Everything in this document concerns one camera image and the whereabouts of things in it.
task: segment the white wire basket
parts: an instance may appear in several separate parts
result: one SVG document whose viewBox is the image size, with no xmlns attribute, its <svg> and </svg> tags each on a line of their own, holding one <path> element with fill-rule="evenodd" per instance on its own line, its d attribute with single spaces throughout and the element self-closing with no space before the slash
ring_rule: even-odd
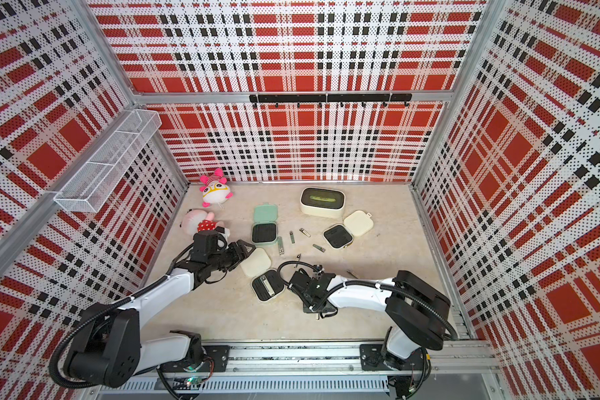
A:
<svg viewBox="0 0 600 400">
<path fill-rule="evenodd" d="M 115 132 L 56 194 L 56 203 L 65 211 L 98 212 L 160 125 L 156 111 L 128 112 Z"/>
</svg>

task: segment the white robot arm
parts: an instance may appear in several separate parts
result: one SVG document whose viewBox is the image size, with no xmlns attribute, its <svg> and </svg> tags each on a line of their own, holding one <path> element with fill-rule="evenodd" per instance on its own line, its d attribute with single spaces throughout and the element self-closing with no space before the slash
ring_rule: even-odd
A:
<svg viewBox="0 0 600 400">
<path fill-rule="evenodd" d="M 80 325 L 60 342 L 51 357 L 50 376 L 69 388 L 119 387 L 131 376 L 164 363 L 197 367 L 204 359 L 199 334 L 171 331 L 171 336 L 140 343 L 140 329 L 172 301 L 205 283 L 212 271 L 231 271 L 254 249 L 243 241 L 227 244 L 215 231 L 197 233 L 194 243 L 171 263 L 167 275 L 117 303 L 87 308 Z M 186 251 L 189 259 L 178 262 Z M 391 316 L 399 327 L 389 332 L 383 347 L 383 361 L 391 368 L 401 369 L 417 348 L 441 349 L 445 329 L 452 339 L 456 336 L 446 320 L 449 300 L 407 271 L 383 280 L 350 280 L 323 273 L 320 266 L 289 261 L 280 265 L 278 274 L 289 264 L 315 272 L 309 276 L 299 269 L 290 282 L 282 280 L 300 297 L 305 312 L 322 315 L 337 308 L 358 307 Z M 64 374 L 82 381 L 68 380 L 58 371 L 57 363 L 69 342 Z"/>
</svg>

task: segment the pig plush toy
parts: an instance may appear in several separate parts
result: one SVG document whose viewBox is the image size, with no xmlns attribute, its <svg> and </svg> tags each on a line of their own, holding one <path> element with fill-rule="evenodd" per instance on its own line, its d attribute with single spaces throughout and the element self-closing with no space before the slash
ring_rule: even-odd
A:
<svg viewBox="0 0 600 400">
<path fill-rule="evenodd" d="M 184 215 L 182 222 L 180 223 L 180 228 L 191 237 L 193 237 L 196 232 L 202 230 L 217 230 L 225 239 L 228 239 L 229 229 L 224 227 L 223 221 L 214 221 L 215 217 L 216 215 L 213 212 L 189 210 L 189 212 Z"/>
<path fill-rule="evenodd" d="M 205 184 L 200 187 L 203 207 L 208 207 L 211 204 L 221 205 L 233 196 L 231 189 L 226 185 L 226 178 L 224 177 L 222 168 L 216 168 L 214 174 L 210 177 L 201 176 L 200 181 Z"/>
</svg>

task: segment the marble floor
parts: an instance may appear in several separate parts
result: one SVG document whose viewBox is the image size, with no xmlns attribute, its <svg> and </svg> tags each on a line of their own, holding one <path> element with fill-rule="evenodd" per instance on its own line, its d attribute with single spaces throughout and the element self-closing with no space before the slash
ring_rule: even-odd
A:
<svg viewBox="0 0 600 400">
<path fill-rule="evenodd" d="M 215 212 L 216 220 L 225 222 L 231 231 L 230 241 L 250 241 L 254 207 L 264 202 L 277 204 L 278 232 L 283 238 L 285 254 L 278 254 L 277 245 L 265 247 L 272 268 L 295 260 L 301 253 L 302 261 L 322 264 L 327 272 L 344 276 L 347 269 L 352 269 L 360 279 L 394 277 L 398 270 L 405 269 L 444 292 L 407 185 L 319 185 L 344 192 L 344 217 L 356 210 L 373 215 L 374 228 L 341 250 L 330 248 L 321 233 L 342 221 L 300 212 L 300 196 L 307 186 L 234 184 L 231 185 L 234 196 L 224 204 L 224 209 L 214 205 L 206 210 Z M 179 224 L 188 210 L 202 209 L 198 187 L 190 187 L 183 201 L 148 282 L 164 274 L 172 258 L 191 242 Z M 302 235 L 300 228 L 312 236 Z M 291 244 L 290 230 L 294 231 L 295 244 Z M 312 244 L 327 251 L 322 253 Z M 285 267 L 283 276 L 289 279 L 293 271 L 293 266 Z M 211 279 L 219 277 L 221 273 L 215 272 Z M 386 313 L 359 308 L 342 308 L 337 316 L 318 321 L 314 314 L 302 312 L 302 303 L 295 294 L 285 290 L 277 298 L 261 303 L 250 283 L 251 278 L 238 267 L 223 281 L 200 286 L 152 318 L 142 330 L 142 339 L 154 339 L 174 329 L 200 333 L 203 340 L 382 339 L 393 324 Z"/>
</svg>

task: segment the plaid wall panel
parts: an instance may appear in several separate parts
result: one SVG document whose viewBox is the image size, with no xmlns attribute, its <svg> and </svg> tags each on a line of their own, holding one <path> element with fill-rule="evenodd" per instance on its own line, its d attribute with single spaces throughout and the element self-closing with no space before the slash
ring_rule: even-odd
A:
<svg viewBox="0 0 600 400">
<path fill-rule="evenodd" d="M 126 106 L 65 3 L 0 0 L 0 238 Z"/>
<path fill-rule="evenodd" d="M 600 1 L 507 3 L 421 190 L 513 395 L 600 398 Z"/>
<path fill-rule="evenodd" d="M 47 375 L 96 301 L 138 290 L 182 188 L 152 142 L 97 214 L 58 212 L 0 279 L 0 399 L 69 399 Z"/>
<path fill-rule="evenodd" d="M 157 104 L 159 130 L 191 181 L 410 181 L 442 110 L 403 104 Z"/>
<path fill-rule="evenodd" d="M 486 0 L 88 0 L 138 92 L 441 90 Z"/>
</svg>

